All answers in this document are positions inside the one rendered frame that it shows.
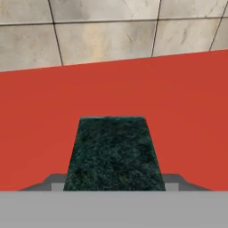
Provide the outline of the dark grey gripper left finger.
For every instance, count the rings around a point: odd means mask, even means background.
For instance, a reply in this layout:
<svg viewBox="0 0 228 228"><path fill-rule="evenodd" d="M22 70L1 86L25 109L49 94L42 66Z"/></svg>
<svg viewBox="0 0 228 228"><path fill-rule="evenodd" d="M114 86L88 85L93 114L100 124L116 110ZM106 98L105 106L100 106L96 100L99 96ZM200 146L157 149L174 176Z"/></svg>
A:
<svg viewBox="0 0 228 228"><path fill-rule="evenodd" d="M63 191L66 174L51 174L41 183L24 188L24 191Z"/></svg>

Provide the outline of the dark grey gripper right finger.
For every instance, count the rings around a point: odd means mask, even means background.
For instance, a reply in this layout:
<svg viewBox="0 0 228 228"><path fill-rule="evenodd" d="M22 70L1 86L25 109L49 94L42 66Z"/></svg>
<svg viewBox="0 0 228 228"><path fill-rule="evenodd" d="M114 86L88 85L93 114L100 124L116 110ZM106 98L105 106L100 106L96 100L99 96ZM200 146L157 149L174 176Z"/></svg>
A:
<svg viewBox="0 0 228 228"><path fill-rule="evenodd" d="M179 174L162 175L167 191L206 191L207 188L187 182Z"/></svg>

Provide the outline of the dark green sponge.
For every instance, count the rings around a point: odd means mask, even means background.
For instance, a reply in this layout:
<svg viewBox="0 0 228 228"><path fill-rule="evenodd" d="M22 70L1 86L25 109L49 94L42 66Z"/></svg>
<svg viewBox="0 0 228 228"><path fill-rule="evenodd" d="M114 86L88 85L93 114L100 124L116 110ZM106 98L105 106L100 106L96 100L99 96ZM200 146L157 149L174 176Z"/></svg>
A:
<svg viewBox="0 0 228 228"><path fill-rule="evenodd" d="M143 117L81 118L64 184L66 191L163 191Z"/></svg>

